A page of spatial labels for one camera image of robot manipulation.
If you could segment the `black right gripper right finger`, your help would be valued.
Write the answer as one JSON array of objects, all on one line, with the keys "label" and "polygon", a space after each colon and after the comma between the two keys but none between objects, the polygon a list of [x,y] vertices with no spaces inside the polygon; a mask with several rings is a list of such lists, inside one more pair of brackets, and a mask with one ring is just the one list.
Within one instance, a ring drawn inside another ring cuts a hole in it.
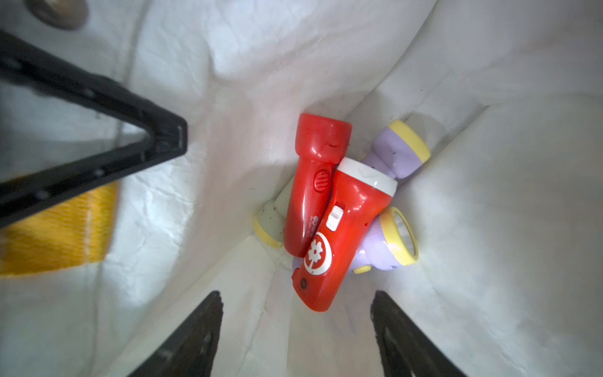
[{"label": "black right gripper right finger", "polygon": [[371,318],[385,376],[465,375],[386,292],[375,292]]}]

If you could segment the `red flashlight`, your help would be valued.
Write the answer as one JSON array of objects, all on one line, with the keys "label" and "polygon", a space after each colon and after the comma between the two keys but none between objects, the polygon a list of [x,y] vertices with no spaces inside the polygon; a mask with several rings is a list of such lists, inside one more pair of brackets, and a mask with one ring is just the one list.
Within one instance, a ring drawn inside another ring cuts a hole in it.
[{"label": "red flashlight", "polygon": [[302,258],[331,198],[336,167],[350,144],[350,123],[303,113],[298,119],[298,166],[284,226],[284,248]]},{"label": "red flashlight", "polygon": [[373,167],[347,157],[339,163],[331,200],[292,275],[293,288],[309,309],[329,310],[370,225],[396,191],[397,181]]}]

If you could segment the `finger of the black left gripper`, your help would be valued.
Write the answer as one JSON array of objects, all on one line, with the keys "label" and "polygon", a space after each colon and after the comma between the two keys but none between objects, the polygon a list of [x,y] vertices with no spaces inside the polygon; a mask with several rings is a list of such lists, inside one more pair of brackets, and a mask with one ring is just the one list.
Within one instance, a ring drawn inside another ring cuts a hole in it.
[{"label": "finger of the black left gripper", "polygon": [[185,155],[180,116],[1,34],[1,224]]}]

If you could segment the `white tote bag yellow handles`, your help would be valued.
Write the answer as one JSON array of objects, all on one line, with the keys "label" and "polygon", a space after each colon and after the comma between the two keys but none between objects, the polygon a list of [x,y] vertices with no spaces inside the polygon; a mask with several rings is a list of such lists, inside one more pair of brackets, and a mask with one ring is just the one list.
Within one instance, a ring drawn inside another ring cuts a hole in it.
[{"label": "white tote bag yellow handles", "polygon": [[[22,1],[1,28],[188,123],[188,152],[124,178],[111,247],[1,281],[1,374],[126,376],[213,291],[213,376],[381,376],[386,292],[469,376],[602,374],[600,1],[91,1],[61,31]],[[393,204],[419,261],[348,275],[308,309],[254,216],[295,171],[303,112],[391,122],[432,156]]]}]

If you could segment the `purple flashlight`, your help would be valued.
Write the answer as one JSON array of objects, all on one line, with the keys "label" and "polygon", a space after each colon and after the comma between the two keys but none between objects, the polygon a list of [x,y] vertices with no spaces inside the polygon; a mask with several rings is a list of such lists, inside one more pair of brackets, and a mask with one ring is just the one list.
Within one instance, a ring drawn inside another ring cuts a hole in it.
[{"label": "purple flashlight", "polygon": [[407,219],[398,208],[388,207],[370,225],[349,272],[395,270],[418,260],[419,248]]},{"label": "purple flashlight", "polygon": [[426,143],[409,125],[397,120],[389,124],[372,142],[361,163],[393,179],[414,174],[431,157]]}]

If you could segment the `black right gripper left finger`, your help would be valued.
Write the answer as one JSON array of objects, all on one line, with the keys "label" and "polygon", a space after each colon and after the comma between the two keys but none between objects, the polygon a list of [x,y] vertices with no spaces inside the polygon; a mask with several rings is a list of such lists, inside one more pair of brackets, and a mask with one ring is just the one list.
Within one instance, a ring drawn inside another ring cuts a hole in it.
[{"label": "black right gripper left finger", "polygon": [[223,302],[211,292],[132,376],[209,376],[218,350]]}]

